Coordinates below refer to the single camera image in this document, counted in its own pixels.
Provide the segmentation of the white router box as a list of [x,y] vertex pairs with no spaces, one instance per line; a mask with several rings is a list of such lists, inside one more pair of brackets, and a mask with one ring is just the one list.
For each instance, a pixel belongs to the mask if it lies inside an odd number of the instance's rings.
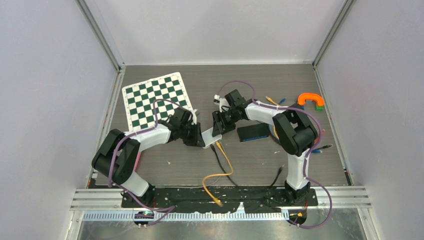
[[209,128],[201,133],[203,142],[205,146],[203,146],[203,149],[209,148],[212,144],[216,143],[217,141],[220,141],[222,139],[222,135],[218,134],[216,136],[213,136],[213,128]]

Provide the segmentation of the black network switch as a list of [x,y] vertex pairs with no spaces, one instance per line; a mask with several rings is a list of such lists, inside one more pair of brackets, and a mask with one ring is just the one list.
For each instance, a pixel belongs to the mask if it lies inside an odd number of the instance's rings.
[[266,123],[258,123],[236,129],[240,142],[248,142],[269,137],[268,125]]

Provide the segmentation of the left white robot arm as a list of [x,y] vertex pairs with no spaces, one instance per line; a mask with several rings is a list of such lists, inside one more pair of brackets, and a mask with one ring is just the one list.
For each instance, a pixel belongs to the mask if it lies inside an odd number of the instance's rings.
[[181,139],[186,146],[205,147],[201,124],[195,114],[177,108],[166,120],[157,125],[135,132],[112,129],[94,155],[91,166],[109,180],[134,194],[141,207],[153,202],[150,184],[134,171],[137,155],[151,147]]

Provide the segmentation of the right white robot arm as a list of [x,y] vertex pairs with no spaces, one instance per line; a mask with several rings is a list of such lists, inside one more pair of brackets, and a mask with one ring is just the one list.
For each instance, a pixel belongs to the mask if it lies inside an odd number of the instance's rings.
[[223,98],[216,94],[213,102],[219,110],[212,113],[212,137],[235,130],[236,122],[240,120],[258,121],[275,127],[279,144],[288,154],[285,198],[291,205],[299,205],[310,189],[308,159],[319,137],[311,122],[313,118],[298,104],[275,106],[255,99],[246,100],[236,89]]

